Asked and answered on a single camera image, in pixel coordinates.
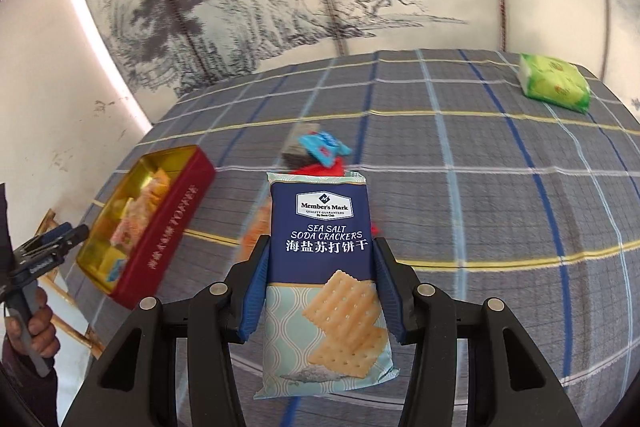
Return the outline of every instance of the metal screw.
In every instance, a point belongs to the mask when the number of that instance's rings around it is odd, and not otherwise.
[[[142,301],[140,301],[140,307],[143,310],[150,310],[156,305],[156,302],[158,301],[155,297],[145,297],[144,299],[142,299]]]
[[[436,293],[436,288],[434,288],[430,284],[420,284],[418,285],[418,293],[425,297],[431,297]]]
[[[209,286],[209,293],[211,295],[224,295],[227,290],[228,286],[223,282],[216,282]]]
[[[487,302],[486,305],[489,306],[489,308],[491,308],[494,312],[501,312],[504,309],[504,302],[502,302],[500,299],[496,299],[495,297],[489,299],[489,302]]]

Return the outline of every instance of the navy blue label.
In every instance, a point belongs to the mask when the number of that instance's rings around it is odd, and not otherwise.
[[[268,282],[373,279],[367,185],[274,182],[271,199]]]

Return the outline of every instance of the person's arm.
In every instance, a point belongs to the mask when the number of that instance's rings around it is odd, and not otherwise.
[[[53,311],[47,306],[47,294],[42,288],[37,289],[36,300],[40,309],[33,314],[28,326],[33,336],[31,346],[45,359],[49,359],[60,350],[60,341],[56,338],[56,328],[51,324]],[[45,378],[41,378],[20,341],[19,322],[11,317],[6,317],[4,321],[7,333],[2,343],[4,370],[44,427],[58,427],[58,376],[55,370],[52,369]]]

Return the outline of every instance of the triangular cutout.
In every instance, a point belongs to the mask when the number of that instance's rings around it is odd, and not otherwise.
[[[545,379],[531,360],[529,353],[520,343],[515,333],[509,329],[502,332],[504,338],[504,348],[507,352],[507,363],[509,364],[509,380],[514,391],[524,391],[526,389],[538,389],[543,387]]]
[[[100,379],[100,386],[106,389],[131,391],[136,380],[136,365],[140,349],[142,330],[136,328],[129,333],[116,353],[109,367]]]

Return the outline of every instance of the red box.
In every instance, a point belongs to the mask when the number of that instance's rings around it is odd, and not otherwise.
[[[138,197],[145,180],[158,168],[164,169],[172,180],[169,191],[130,252],[120,277],[115,283],[106,282],[99,276],[97,266],[104,261],[108,251],[113,251],[109,239],[120,220],[118,214],[122,202]],[[76,258],[78,266],[100,290],[129,309],[133,309],[140,299],[155,295],[182,232],[213,181],[215,172],[197,146],[142,156],[118,184],[97,217]]]

